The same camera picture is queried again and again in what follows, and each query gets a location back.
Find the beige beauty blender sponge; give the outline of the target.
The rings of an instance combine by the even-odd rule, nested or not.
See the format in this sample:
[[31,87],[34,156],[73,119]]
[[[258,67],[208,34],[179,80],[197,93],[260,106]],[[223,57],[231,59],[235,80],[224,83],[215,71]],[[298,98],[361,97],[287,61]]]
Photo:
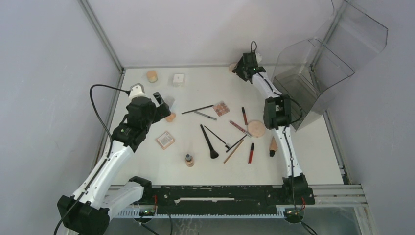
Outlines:
[[167,116],[166,118],[165,118],[165,120],[167,121],[167,122],[169,122],[169,123],[172,123],[173,121],[174,121],[174,119],[176,118],[176,114],[175,113],[171,113],[169,116]]

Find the round beige sponge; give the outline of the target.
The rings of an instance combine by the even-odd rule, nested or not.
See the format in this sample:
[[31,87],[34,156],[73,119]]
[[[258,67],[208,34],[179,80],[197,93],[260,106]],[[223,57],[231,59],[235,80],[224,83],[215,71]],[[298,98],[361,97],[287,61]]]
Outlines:
[[229,71],[232,73],[233,69],[235,68],[235,66],[237,65],[237,63],[232,63],[229,65]]

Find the orange square powder compact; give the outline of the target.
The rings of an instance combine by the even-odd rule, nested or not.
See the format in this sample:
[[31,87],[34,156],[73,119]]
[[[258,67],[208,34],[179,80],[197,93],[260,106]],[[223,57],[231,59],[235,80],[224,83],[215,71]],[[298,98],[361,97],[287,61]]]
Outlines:
[[162,135],[156,138],[156,142],[163,150],[165,150],[175,142],[175,139],[168,131],[165,131]]

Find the nine-pan eyeshadow palette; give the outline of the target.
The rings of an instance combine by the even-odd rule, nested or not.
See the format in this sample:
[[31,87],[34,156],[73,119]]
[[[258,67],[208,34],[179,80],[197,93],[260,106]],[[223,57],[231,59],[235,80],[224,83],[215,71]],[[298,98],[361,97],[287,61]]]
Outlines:
[[229,107],[225,104],[224,101],[216,103],[213,106],[213,109],[219,117],[223,116],[224,114],[227,114],[230,111]]

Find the clear acrylic makeup organizer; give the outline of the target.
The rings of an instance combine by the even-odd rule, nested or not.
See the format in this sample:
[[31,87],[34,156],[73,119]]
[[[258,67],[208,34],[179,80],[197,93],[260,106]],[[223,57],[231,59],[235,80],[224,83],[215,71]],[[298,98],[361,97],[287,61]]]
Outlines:
[[324,114],[344,83],[384,50],[388,32],[355,1],[336,0],[313,37],[279,54],[273,84],[292,99],[294,129]]

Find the round beige powder puff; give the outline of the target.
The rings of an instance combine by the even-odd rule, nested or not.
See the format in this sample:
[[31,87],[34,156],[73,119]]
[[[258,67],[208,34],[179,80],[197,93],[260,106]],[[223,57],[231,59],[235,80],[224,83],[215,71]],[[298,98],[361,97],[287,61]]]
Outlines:
[[258,120],[253,120],[248,123],[247,126],[248,132],[254,138],[260,138],[266,133],[265,125]]

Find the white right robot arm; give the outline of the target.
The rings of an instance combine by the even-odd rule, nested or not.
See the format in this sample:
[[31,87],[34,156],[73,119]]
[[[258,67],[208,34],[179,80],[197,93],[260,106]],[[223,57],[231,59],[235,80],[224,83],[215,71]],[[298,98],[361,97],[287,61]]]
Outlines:
[[285,161],[283,199],[290,204],[297,203],[303,195],[307,194],[308,182],[299,166],[291,139],[293,121],[290,96],[282,94],[272,84],[266,70],[258,65],[255,52],[243,53],[231,71],[254,85],[264,97],[263,123],[271,130]]

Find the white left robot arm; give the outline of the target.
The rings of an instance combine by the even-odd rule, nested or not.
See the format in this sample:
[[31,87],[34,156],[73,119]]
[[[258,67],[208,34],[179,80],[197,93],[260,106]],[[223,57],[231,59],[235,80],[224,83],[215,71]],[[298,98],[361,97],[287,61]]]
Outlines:
[[116,194],[105,197],[113,179],[146,139],[152,124],[171,114],[159,92],[155,104],[144,92],[130,92],[128,113],[114,129],[110,147],[84,183],[70,196],[61,196],[57,207],[59,225],[81,235],[102,235],[110,221],[135,201],[149,203],[153,191],[150,181],[133,177]]

